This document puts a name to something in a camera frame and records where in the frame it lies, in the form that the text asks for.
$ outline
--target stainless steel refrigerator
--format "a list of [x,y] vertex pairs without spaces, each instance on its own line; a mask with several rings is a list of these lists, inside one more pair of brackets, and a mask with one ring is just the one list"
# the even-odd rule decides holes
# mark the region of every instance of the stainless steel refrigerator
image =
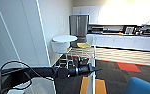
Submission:
[[88,32],[89,15],[69,16],[70,35],[77,36],[77,40],[71,42],[72,47],[77,47],[78,42],[86,42]]

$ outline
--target wooden floor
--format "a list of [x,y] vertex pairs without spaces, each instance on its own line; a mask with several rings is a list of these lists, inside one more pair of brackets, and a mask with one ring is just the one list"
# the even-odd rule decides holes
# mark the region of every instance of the wooden floor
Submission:
[[[94,49],[73,48],[69,54],[90,57]],[[124,49],[96,48],[96,59],[150,65],[150,52]]]

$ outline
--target white table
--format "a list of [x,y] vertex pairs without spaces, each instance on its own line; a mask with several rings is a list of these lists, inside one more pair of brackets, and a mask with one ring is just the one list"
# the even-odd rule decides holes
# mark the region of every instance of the white table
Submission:
[[53,41],[56,42],[71,42],[77,40],[76,36],[72,35],[62,35],[62,36],[56,36],[53,38]]

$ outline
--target floor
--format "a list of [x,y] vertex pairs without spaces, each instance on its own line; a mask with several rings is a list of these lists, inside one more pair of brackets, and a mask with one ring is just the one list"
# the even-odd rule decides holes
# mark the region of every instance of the floor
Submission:
[[[69,54],[89,57],[94,53],[94,48],[73,48]],[[111,49],[111,48],[96,48],[96,59],[127,62],[135,64],[150,65],[150,52],[125,50],[125,49]]]
[[[93,53],[93,48],[73,48],[69,55],[83,57],[86,63]],[[96,79],[105,81],[107,94],[121,94],[131,77],[150,82],[150,52],[97,48],[96,67],[102,68]],[[82,76],[55,79],[57,94],[80,94],[81,83]]]

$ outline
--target wall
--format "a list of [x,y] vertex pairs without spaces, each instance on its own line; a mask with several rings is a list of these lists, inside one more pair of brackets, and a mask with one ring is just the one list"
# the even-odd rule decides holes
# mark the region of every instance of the wall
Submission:
[[[25,62],[31,67],[51,65],[39,14],[38,0],[0,0],[0,67],[11,60]],[[12,64],[8,67],[21,67],[21,65]],[[49,94],[49,92],[55,94],[55,89],[53,82],[36,78],[25,92],[26,94]]]
[[109,4],[133,4],[138,2],[150,2],[150,0],[73,0],[73,7],[77,6],[100,6]]
[[53,65],[60,55],[52,51],[51,40],[55,36],[69,34],[72,0],[39,0],[39,4],[50,62]]
[[74,0],[73,6],[100,6],[98,22],[103,25],[150,23],[150,0]]

